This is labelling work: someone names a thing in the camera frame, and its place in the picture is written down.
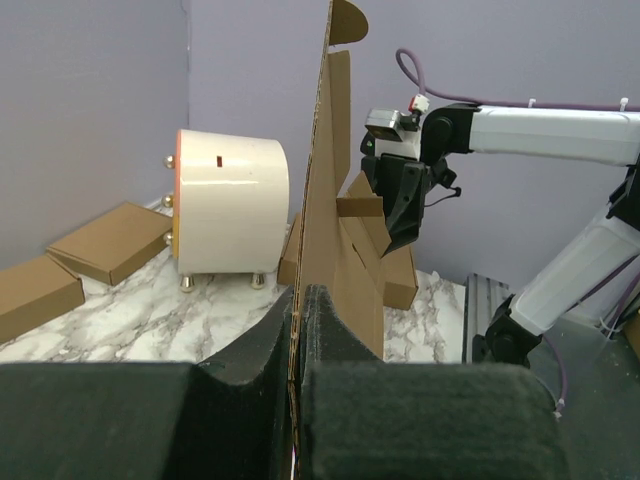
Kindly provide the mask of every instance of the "gold knob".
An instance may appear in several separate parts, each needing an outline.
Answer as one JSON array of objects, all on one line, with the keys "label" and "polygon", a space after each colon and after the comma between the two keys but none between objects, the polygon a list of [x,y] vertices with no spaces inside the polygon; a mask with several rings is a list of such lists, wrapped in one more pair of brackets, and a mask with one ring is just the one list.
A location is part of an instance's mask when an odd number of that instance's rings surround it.
[{"label": "gold knob", "polygon": [[176,159],[174,158],[173,155],[167,155],[166,157],[164,157],[164,166],[167,168],[171,168],[174,169],[176,168]]},{"label": "gold knob", "polygon": [[162,197],[162,205],[167,208],[173,207],[173,195],[168,194]]}]

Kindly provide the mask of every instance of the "robotic arm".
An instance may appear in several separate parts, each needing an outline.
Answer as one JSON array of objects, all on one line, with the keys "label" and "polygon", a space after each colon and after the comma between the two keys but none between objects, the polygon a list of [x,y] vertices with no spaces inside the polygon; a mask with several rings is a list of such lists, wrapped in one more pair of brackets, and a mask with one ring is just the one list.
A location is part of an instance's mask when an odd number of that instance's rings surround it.
[{"label": "robotic arm", "polygon": [[374,109],[367,119],[362,169],[383,197],[388,252],[417,239],[431,189],[454,189],[450,153],[516,153],[628,168],[607,208],[496,311],[482,350],[495,361],[527,365],[527,354],[559,317],[640,254],[640,113],[453,104],[433,110],[419,127],[427,108],[417,95],[410,115]]}]

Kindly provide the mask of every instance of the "white marble surface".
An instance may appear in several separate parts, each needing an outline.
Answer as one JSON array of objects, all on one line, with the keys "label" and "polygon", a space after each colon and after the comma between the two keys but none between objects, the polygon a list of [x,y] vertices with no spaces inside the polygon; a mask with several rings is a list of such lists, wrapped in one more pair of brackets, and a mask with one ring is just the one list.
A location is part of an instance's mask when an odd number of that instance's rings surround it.
[{"label": "white marble surface", "polygon": [[[82,280],[86,303],[0,345],[0,362],[198,362],[258,322],[286,288],[274,274],[257,291],[250,275],[199,276],[184,294],[169,249],[115,287]],[[418,280],[411,310],[385,309],[385,359],[459,362],[464,287],[437,274]]]}]

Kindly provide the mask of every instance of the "white cylinder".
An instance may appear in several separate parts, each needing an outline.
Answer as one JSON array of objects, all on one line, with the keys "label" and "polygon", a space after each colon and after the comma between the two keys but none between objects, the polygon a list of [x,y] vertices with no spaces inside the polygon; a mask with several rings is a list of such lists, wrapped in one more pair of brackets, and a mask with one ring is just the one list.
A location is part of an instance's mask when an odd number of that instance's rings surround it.
[{"label": "white cylinder", "polygon": [[180,130],[173,208],[181,274],[274,271],[289,210],[280,143]]}]

